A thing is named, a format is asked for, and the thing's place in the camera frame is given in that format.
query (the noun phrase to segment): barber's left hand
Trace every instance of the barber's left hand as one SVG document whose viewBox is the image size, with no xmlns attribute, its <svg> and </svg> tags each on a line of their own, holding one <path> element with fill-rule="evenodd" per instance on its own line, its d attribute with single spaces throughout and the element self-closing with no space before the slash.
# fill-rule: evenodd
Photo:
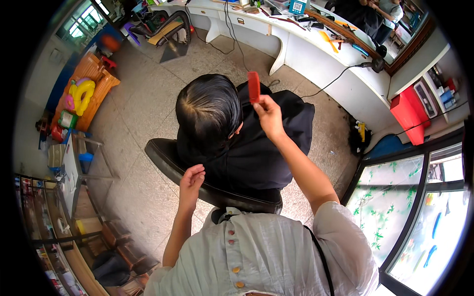
<svg viewBox="0 0 474 296">
<path fill-rule="evenodd" d="M 196 209 L 196 202 L 199 196 L 199 188 L 204 182 L 204 166 L 196 164 L 186 170 L 179 182 L 179 207 L 178 210 Z"/>
</svg>

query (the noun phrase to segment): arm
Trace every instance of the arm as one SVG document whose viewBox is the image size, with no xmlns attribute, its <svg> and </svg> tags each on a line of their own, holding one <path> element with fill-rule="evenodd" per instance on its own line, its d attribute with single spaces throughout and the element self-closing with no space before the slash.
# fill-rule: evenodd
<svg viewBox="0 0 474 296">
<path fill-rule="evenodd" d="M 270 96 L 261 95 L 260 103 L 254 104 L 254 109 L 265 134 L 288 163 L 296 183 L 310 203 L 313 214 L 316 214 L 319 206 L 327 201 L 339 203 L 339 198 L 326 174 L 304 155 L 285 133 L 280 106 Z"/>
<path fill-rule="evenodd" d="M 391 16 L 390 14 L 386 13 L 385 11 L 381 10 L 380 7 L 378 7 L 377 5 L 375 5 L 374 3 L 371 3 L 369 2 L 368 4 L 370 7 L 372 7 L 373 9 L 377 10 L 384 18 L 386 18 L 387 20 L 393 22 L 395 20 L 395 18 L 393 16 Z"/>
<path fill-rule="evenodd" d="M 192 214 L 196 209 L 199 188 L 204 182 L 204 166 L 197 164 L 187 169 L 180 181 L 178 213 L 174 218 L 170 238 L 163 253 L 163 266 L 174 267 L 179 251 L 191 236 Z"/>
</svg>

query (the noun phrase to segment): window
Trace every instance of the window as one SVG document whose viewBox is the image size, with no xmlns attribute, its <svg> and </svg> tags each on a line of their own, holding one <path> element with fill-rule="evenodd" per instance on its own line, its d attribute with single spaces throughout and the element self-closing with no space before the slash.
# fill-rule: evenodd
<svg viewBox="0 0 474 296">
<path fill-rule="evenodd" d="M 95 2 L 99 5 L 100 8 L 102 8 L 105 14 L 109 15 L 109 11 L 105 8 L 104 4 L 102 4 L 101 0 L 95 0 Z"/>
<path fill-rule="evenodd" d="M 380 267 L 408 219 L 424 156 L 365 167 L 346 207 L 367 237 Z"/>
<path fill-rule="evenodd" d="M 104 12 L 109 13 L 100 0 L 96 2 Z M 62 40 L 74 44 L 79 49 L 83 49 L 105 23 L 106 21 L 102 15 L 92 6 L 89 0 L 86 0 L 71 13 L 69 19 L 58 29 L 56 35 Z"/>
<path fill-rule="evenodd" d="M 342 204 L 379 266 L 375 295 L 433 293 L 454 260 L 473 198 L 464 188 L 460 141 L 461 135 L 446 136 L 386 161 L 361 162 Z"/>
<path fill-rule="evenodd" d="M 419 214 L 389 272 L 420 295 L 442 275 L 461 237 L 469 203 L 462 178 L 460 144 L 431 153 Z"/>
</svg>

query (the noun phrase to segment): barber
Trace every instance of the barber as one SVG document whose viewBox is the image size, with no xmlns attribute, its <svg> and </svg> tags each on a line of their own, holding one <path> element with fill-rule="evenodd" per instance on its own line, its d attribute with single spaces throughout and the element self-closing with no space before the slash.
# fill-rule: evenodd
<svg viewBox="0 0 474 296">
<path fill-rule="evenodd" d="M 253 105 L 267 137 L 287 161 L 314 214 L 312 231 L 276 214 L 227 207 L 215 224 L 212 210 L 191 236 L 202 164 L 180 182 L 179 206 L 145 295 L 289 296 L 368 295 L 378 270 L 367 239 L 339 203 L 329 178 L 286 135 L 280 107 L 267 95 Z"/>
<path fill-rule="evenodd" d="M 400 0 L 370 0 L 367 5 L 383 16 L 383 24 L 380 26 L 374 38 L 379 45 L 382 45 L 395 29 L 395 24 L 403 17 L 403 9 L 401 8 Z"/>
</svg>

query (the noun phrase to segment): black leather chair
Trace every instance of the black leather chair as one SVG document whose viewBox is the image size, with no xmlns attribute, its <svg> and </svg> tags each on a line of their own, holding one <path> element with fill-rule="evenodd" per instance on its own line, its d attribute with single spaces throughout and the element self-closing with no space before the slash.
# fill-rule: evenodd
<svg viewBox="0 0 474 296">
<path fill-rule="evenodd" d="M 170 139 L 151 139 L 145 147 L 145 153 L 165 176 L 179 185 L 187 166 L 178 156 L 176 142 Z M 207 182 L 201 186 L 199 198 L 219 208 L 233 206 L 253 213 L 280 214 L 283 206 L 278 189 L 243 189 L 229 192 Z"/>
<path fill-rule="evenodd" d="M 182 23 L 175 21 L 177 18 L 180 18 Z M 148 25 L 148 27 L 145 26 L 145 24 L 150 24 L 150 22 L 153 23 L 154 26 L 157 26 L 157 29 L 153 32 L 149 30 Z M 168 16 L 166 11 L 159 10 L 150 20 L 147 20 L 145 24 L 130 27 L 129 30 L 132 33 L 145 36 L 148 42 L 155 44 L 156 47 L 167 44 L 160 63 L 183 57 L 187 54 L 188 46 L 191 42 L 191 27 L 186 12 L 179 10 Z M 185 43 L 179 43 L 173 40 L 173 35 L 178 33 L 181 29 L 186 31 Z"/>
</svg>

